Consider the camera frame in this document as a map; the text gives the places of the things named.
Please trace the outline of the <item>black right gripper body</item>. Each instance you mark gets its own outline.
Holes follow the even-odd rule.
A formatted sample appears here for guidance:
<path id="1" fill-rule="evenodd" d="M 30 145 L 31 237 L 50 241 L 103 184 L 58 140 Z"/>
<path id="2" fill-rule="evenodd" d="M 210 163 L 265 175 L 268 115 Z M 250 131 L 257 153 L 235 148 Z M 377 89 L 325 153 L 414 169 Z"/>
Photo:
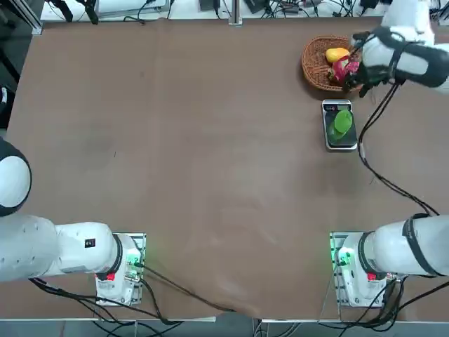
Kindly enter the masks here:
<path id="1" fill-rule="evenodd" d="M 356 73 L 356 82 L 366 87 L 378 86 L 380 83 L 387 83 L 390 80 L 388 67 L 382 65 L 367 66 L 360 63 Z"/>

